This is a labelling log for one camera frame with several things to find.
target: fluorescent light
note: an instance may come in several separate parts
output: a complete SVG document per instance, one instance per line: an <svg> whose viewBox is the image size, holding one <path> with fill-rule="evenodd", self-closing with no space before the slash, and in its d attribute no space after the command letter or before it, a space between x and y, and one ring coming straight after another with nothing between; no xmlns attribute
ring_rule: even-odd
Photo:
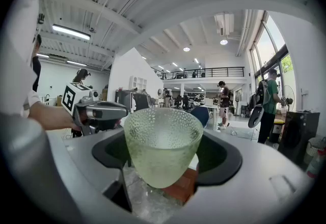
<svg viewBox="0 0 326 224"><path fill-rule="evenodd" d="M226 45L226 44L228 44L228 41L227 41L226 39L221 40L220 44L221 44L221 45Z"/></svg>
<svg viewBox="0 0 326 224"><path fill-rule="evenodd" d="M43 55L43 54L36 54L38 57L40 57L40 58L44 58L44 59L48 59L49 58L49 56L48 55Z"/></svg>
<svg viewBox="0 0 326 224"><path fill-rule="evenodd" d="M73 35L73 36L76 36L76 37L80 37L82 39L90 40L90 38L91 38L91 35L88 35L86 33L70 29L70 28L65 27L65 26L60 26L60 25L53 24L52 28L55 31L64 32L64 33L67 33L67 34L70 34L70 35Z"/></svg>
<svg viewBox="0 0 326 224"><path fill-rule="evenodd" d="M81 63L77 63L77 62L69 61L69 60L67 60L67 63L73 64L73 65L77 65L77 66L82 66L82 67L86 67L87 66L85 64L81 64Z"/></svg>

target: ceiling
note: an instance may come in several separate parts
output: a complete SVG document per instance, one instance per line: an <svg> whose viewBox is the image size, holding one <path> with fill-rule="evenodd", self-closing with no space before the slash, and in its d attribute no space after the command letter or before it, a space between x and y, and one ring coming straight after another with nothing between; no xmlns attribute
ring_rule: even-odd
<svg viewBox="0 0 326 224"><path fill-rule="evenodd" d="M238 87L241 87L243 84L238 84L238 83L228 83L227 86L229 87L229 89L236 89ZM175 88L180 88L181 84L164 84L164 87L167 89L171 89L173 91L180 91L178 89ZM218 84L216 83L187 83L184 84L184 90L185 91L200 91L200 89L198 87L201 87L202 89L206 90L206 91L219 91L220 87L218 86Z"/></svg>
<svg viewBox="0 0 326 224"><path fill-rule="evenodd" d="M41 53L62 56L105 70L116 53L131 48L146 57L151 66L171 64L191 69L225 37L217 33L217 14L233 14L229 47L236 51L244 22L244 9L271 9L301 15L307 0L40 0L45 15L41 28ZM53 31L58 24L91 35L91 40ZM189 46L186 53L183 47Z"/></svg>

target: glass cup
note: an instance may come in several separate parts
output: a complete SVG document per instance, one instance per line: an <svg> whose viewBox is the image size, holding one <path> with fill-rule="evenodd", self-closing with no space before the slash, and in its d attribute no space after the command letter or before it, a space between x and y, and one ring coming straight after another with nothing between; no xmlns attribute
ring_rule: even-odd
<svg viewBox="0 0 326 224"><path fill-rule="evenodd" d="M171 108L131 114L124 132L132 162L146 183L165 188L187 170L200 143L203 126L193 115Z"/></svg>

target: black hair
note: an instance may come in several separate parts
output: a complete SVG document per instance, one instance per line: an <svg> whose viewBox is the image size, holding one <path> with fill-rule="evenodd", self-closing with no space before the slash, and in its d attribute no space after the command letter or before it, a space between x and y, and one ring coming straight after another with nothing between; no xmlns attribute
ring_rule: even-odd
<svg viewBox="0 0 326 224"><path fill-rule="evenodd" d="M85 68L81 68L77 72L77 76L72 80L74 83L80 83L84 77L91 75Z"/></svg>
<svg viewBox="0 0 326 224"><path fill-rule="evenodd" d="M41 38L41 35L40 34L37 35L37 43L39 44L39 47L42 44L42 38Z"/></svg>
<svg viewBox="0 0 326 224"><path fill-rule="evenodd" d="M270 75L277 75L277 71L274 68L269 69L268 73Z"/></svg>

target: green shirt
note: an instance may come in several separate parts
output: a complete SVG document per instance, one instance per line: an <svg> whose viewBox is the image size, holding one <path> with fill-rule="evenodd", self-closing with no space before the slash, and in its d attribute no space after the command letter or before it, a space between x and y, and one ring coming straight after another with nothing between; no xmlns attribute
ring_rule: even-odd
<svg viewBox="0 0 326 224"><path fill-rule="evenodd" d="M276 102L274 101L273 94L277 94L279 91L277 89L277 83L275 80L271 79L267 81L267 89L270 94L270 101L263 106L264 113L276 114Z"/></svg>

